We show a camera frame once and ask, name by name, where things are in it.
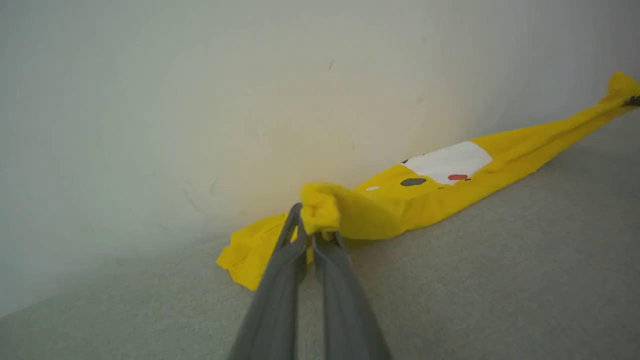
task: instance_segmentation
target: red spot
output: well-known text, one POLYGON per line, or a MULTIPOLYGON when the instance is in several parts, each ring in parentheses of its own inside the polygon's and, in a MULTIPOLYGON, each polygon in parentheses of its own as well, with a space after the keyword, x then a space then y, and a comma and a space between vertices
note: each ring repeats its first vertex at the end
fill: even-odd
POLYGON ((468 176, 461 174, 451 174, 449 175, 449 180, 467 180, 468 176))

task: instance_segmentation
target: carpeted surface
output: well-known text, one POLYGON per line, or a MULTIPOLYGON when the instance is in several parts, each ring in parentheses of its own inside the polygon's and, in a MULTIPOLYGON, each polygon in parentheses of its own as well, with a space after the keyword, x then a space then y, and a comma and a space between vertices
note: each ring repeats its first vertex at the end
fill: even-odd
MULTIPOLYGON (((396 359, 640 358, 640 113, 446 221, 353 251, 396 359)), ((224 359, 252 294, 225 240, 0 320, 1 359, 224 359)), ((321 289, 300 359, 321 359, 321 289)))

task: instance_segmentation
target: yellow cloth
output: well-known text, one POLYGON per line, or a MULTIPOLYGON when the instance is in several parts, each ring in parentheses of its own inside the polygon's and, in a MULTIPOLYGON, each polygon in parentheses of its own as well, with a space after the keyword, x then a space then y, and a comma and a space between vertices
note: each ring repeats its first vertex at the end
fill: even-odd
MULTIPOLYGON (((354 190, 330 183, 307 184, 301 190, 303 223, 308 233, 340 231, 347 238, 365 240, 388 239, 434 224, 535 172, 577 140, 636 108, 625 103, 639 95, 640 84, 617 72, 598 104, 568 119, 483 136, 462 145, 465 149, 478 147, 476 152, 490 159, 477 171, 467 171, 469 174, 452 174, 439 181, 417 174, 410 163, 420 165, 434 157, 425 154, 427 160, 417 157, 406 165, 394 165, 354 190), (423 183, 402 185, 406 179, 423 183)), ((235 282, 255 290, 285 218, 286 214, 265 218, 233 233, 217 264, 235 282)))

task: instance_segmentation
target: gray floor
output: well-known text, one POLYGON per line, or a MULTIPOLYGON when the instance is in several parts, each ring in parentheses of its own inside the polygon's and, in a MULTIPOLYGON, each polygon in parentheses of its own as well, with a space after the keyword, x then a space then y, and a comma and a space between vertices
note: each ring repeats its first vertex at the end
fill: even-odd
MULTIPOLYGON (((640 113, 427 229, 353 252, 396 359, 640 358, 640 113)), ((1 359, 223 359, 251 293, 210 241, 0 320, 1 359)), ((300 358, 322 358, 320 289, 300 358)))

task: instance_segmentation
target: wall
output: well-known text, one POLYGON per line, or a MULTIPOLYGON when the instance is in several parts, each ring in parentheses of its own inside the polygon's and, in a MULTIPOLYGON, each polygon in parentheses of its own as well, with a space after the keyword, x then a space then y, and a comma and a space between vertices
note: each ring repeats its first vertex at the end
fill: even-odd
POLYGON ((286 210, 308 181, 565 117, 614 70, 640 77, 638 9, 4 1, 0 316, 286 210))

